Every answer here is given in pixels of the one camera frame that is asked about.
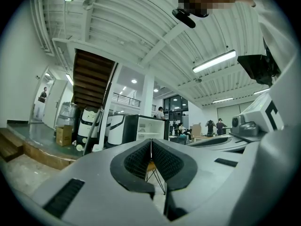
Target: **shelf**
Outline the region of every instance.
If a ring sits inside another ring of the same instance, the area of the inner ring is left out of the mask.
[[[138,132],[138,135],[159,135],[160,133],[156,132]]]

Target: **concrete floor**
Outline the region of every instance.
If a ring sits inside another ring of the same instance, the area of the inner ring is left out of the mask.
[[[25,154],[5,162],[2,158],[0,160],[0,166],[4,175],[6,176],[8,183],[11,187],[31,197],[34,191],[47,179],[56,175],[59,170],[48,167],[41,164],[34,159],[26,156]],[[164,186],[164,180],[160,174],[158,174],[160,180]],[[156,208],[163,214],[165,195],[159,186],[154,175],[149,179],[149,183],[155,186],[154,204]]]

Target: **wooden step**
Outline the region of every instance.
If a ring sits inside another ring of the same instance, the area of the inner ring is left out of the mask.
[[[0,156],[6,161],[11,161],[23,153],[18,152],[14,145],[7,141],[2,135],[0,135]]]
[[[0,128],[0,135],[3,136],[8,142],[10,142],[12,147],[18,152],[23,153],[23,140],[15,136],[7,128]]]

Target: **black vent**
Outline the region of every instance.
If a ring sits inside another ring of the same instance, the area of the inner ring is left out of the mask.
[[[79,193],[85,182],[71,179],[47,204],[44,209],[53,216],[60,218]]]
[[[155,143],[152,144],[152,153],[155,165],[165,181],[176,175],[184,166],[179,157]]]
[[[136,177],[145,179],[146,170],[151,159],[151,147],[146,144],[137,151],[131,153],[124,160],[124,166],[128,172]]]
[[[226,160],[226,159],[222,159],[222,158],[216,159],[215,162],[223,164],[223,165],[227,165],[230,167],[236,167],[236,165],[238,164],[237,161],[230,161],[230,160]]]

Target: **door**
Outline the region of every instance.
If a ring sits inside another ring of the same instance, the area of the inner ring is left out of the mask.
[[[51,91],[46,98],[43,122],[50,128],[55,127],[56,114],[58,113],[58,108],[62,95],[65,91],[68,81],[55,80],[52,85]]]

